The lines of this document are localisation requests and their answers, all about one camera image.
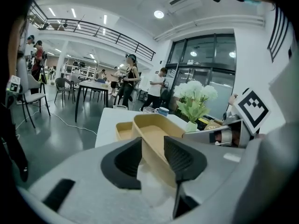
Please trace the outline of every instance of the beige tray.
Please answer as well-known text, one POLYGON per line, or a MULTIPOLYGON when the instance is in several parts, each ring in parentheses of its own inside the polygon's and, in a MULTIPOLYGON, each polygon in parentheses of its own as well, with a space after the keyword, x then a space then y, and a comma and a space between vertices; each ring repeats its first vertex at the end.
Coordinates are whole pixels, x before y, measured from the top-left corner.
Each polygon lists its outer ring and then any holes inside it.
POLYGON ((142 157, 154 174, 176 187, 175 175, 164 156, 164 136, 181 138, 185 131, 160 114, 134 117, 132 138, 142 137, 142 157))
POLYGON ((133 122, 125 122, 116 124, 116 138, 120 140, 129 140, 132 138, 133 122))

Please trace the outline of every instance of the balcony railing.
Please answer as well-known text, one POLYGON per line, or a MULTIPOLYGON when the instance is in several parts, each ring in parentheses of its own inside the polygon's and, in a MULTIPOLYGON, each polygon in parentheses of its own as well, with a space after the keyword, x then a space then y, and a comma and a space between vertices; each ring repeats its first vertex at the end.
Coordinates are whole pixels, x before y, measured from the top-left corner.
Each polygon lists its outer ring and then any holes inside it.
POLYGON ((28 19, 39 30, 66 31, 97 37, 125 47, 150 61, 155 55, 153 50, 140 42, 107 27, 76 19, 48 18, 35 2, 31 5, 28 19))

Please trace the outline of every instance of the table leg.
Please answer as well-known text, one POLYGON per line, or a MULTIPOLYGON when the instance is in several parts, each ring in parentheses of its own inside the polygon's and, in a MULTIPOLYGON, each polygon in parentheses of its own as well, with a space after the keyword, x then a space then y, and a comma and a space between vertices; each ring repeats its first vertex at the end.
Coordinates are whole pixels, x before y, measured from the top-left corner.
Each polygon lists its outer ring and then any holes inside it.
POLYGON ((105 91, 105 96, 106 96, 106 107, 108 108, 108 91, 105 91))
POLYGON ((86 88, 85 94, 83 95, 83 102, 85 102, 85 97, 86 97, 87 90, 88 89, 86 88))
POLYGON ((78 95, 77 95, 77 101, 76 101, 76 110, 75 110, 75 122, 77 122, 78 104, 79 104, 79 98, 80 98, 81 88, 82 87, 79 86, 78 95))

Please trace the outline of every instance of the hand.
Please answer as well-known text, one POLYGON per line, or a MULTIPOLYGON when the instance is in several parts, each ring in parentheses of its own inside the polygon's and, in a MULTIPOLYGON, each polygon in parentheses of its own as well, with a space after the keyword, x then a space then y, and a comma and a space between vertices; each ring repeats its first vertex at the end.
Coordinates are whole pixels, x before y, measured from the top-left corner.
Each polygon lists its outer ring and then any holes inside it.
POLYGON ((228 103, 229 103, 230 105, 233 105, 237 97, 238 97, 237 94, 232 94, 232 96, 229 97, 228 103))

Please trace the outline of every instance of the gray floor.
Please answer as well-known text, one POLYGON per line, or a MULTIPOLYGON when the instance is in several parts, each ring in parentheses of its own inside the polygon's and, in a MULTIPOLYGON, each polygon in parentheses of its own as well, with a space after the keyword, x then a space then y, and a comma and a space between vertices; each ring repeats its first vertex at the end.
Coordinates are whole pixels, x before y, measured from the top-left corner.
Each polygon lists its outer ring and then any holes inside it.
MULTIPOLYGON (((54 103, 56 88, 51 85, 46 85, 46 95, 50 112, 61 117, 68 125, 84 127, 93 130, 97 133, 100 123, 101 114, 104 106, 104 98, 97 103, 98 94, 94 99, 89 101, 89 92, 86 100, 83 103, 83 95, 80 96, 78 106, 78 118, 75 123, 75 103, 72 103, 66 95, 66 102, 62 108, 61 94, 58 94, 57 100, 54 103)), ((113 98, 109 96, 109 105, 112 105, 113 98)), ((86 130, 80 130, 74 127, 68 127, 58 117, 51 115, 49 117, 47 108, 42 101, 42 113, 36 113, 32 119, 36 126, 33 128, 29 119, 23 122, 17 129, 17 134, 20 135, 19 142, 28 159, 29 176, 26 183, 23 183, 19 177, 19 170, 14 165, 14 176, 16 183, 24 188, 28 188, 42 175, 50 171, 56 165, 61 163, 71 155, 83 150, 94 148, 96 135, 86 130)), ((139 110, 142 102, 137 101, 134 105, 134 110, 139 110)), ((38 111, 38 103, 29 105, 30 114, 38 111)), ((21 105, 15 105, 12 108, 13 119, 16 127, 24 120, 21 105)))

